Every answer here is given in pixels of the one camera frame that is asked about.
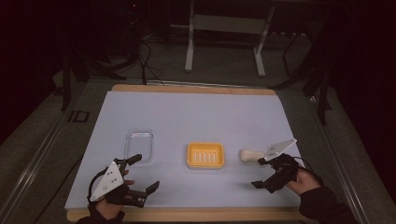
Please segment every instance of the wooden table edge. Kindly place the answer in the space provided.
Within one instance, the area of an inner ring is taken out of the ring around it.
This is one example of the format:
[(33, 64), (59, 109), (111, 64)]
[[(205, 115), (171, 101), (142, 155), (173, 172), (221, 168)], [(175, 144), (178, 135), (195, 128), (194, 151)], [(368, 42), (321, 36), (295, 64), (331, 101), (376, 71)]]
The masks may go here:
[[(299, 207), (243, 207), (243, 208), (132, 208), (125, 207), (124, 221), (131, 222), (217, 222), (306, 220)], [(77, 222), (90, 215), (88, 209), (69, 209), (67, 219)]]
[(147, 86), (147, 85), (114, 85), (112, 91), (142, 92), (179, 92), (179, 93), (210, 93), (210, 94), (244, 94), (244, 95), (276, 95), (273, 90), (230, 88), (230, 87), (196, 87), (196, 86)]

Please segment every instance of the dark background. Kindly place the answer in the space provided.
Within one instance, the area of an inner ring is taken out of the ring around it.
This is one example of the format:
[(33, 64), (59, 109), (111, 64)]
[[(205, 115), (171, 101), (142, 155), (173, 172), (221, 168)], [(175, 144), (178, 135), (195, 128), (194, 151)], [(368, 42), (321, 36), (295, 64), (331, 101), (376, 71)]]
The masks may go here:
[[(134, 1), (145, 4), (147, 1)], [(188, 24), (189, 1), (150, 0), (152, 15), (149, 24), (162, 30), (166, 24)], [(202, 1), (197, 9), (213, 8), (214, 1)], [(238, 10), (247, 1), (228, 1), (224, 14), (260, 16), (261, 11)], [(332, 70), (331, 85), (353, 122), (373, 164), (396, 201), (396, 180), (392, 176), (395, 162), (396, 116), (394, 60), (396, 14), (391, 1), (355, 1), (339, 10), (327, 38), (342, 39), (343, 52)], [(259, 4), (262, 1), (249, 1)], [(71, 8), (69, 1), (4, 0), (0, 5), (0, 143), (55, 90), (52, 76), (62, 69), (59, 47), (60, 23)], [(292, 30), (290, 9), (279, 7), (272, 29)]]

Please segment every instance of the metal frame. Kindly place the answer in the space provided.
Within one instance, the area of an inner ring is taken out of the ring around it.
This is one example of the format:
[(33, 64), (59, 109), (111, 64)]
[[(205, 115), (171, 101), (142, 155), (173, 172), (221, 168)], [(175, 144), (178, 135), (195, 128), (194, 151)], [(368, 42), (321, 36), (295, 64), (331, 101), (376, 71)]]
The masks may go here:
[(257, 47), (253, 48), (253, 53), (256, 61), (258, 76), (265, 77), (264, 65), (262, 62), (262, 47), (264, 45), (265, 38), (268, 35), (268, 30), (271, 20), (274, 16), (274, 12), (275, 6), (271, 6), (266, 20), (194, 15), (194, 0), (190, 0), (189, 45), (187, 47), (186, 65), (184, 67), (185, 71), (192, 71), (194, 55), (194, 29), (198, 29), (261, 35), (259, 44)]

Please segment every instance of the table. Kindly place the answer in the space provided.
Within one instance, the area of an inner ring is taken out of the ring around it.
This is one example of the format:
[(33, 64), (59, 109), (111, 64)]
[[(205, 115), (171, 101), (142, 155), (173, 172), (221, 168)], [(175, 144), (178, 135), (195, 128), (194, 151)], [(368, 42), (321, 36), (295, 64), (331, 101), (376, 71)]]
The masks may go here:
[(185, 71), (192, 71), (194, 54), (193, 33), (194, 30), (197, 29), (261, 35), (260, 42), (253, 49), (253, 53), (258, 75), (259, 77), (264, 77), (265, 71), (262, 63), (262, 46), (264, 45), (265, 37), (267, 37), (274, 12), (275, 6), (270, 6), (266, 20), (199, 15), (194, 14), (194, 0), (190, 0), (189, 45), (187, 48)]
[[(274, 96), (275, 93), (270, 90), (253, 90), (253, 89), (229, 89), (229, 88), (199, 88), (199, 87), (158, 87), (158, 86), (130, 86), (116, 85), (113, 91), (137, 91), (137, 92), (179, 92), (179, 93), (204, 93), (204, 94), (226, 94), (226, 95), (256, 95), (256, 96)], [(254, 191), (264, 194), (265, 191)], [(294, 206), (278, 207), (147, 207), (137, 209), (126, 207), (124, 211), (125, 221), (238, 221), (238, 220), (291, 220), (304, 219), (299, 212), (296, 203)], [(68, 208), (67, 218), (70, 221), (77, 221), (81, 217), (89, 214), (86, 208)]]

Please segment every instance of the metal rail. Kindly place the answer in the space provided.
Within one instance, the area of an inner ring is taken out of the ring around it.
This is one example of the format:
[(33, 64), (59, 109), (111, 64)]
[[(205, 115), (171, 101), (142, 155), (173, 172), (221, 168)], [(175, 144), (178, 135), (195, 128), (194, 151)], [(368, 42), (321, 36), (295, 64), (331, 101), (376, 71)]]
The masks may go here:
[(69, 107), (62, 113), (62, 115), (57, 118), (55, 123), (49, 129), (49, 132), (46, 135), (46, 138), (40, 145), (40, 148), (33, 156), (32, 160), (23, 170), (22, 174), (20, 175), (17, 184), (8, 195), (6, 202), (3, 204), (3, 207), (0, 210), (0, 221), (1, 224), (7, 224), (12, 219), (12, 216), (15, 214), (16, 210), (18, 209), (23, 197), (25, 196), (26, 192), (29, 190), (30, 186), (32, 185), (35, 177), (40, 170), (40, 167), (44, 163), (44, 160), (47, 158), (47, 155), (50, 153), (53, 143), (58, 135), (58, 132), (62, 128), (64, 121), (68, 117), (71, 112), (71, 108), (76, 104), (79, 96), (82, 94), (85, 85), (81, 85), (77, 87), (76, 95), (74, 99), (71, 101)]

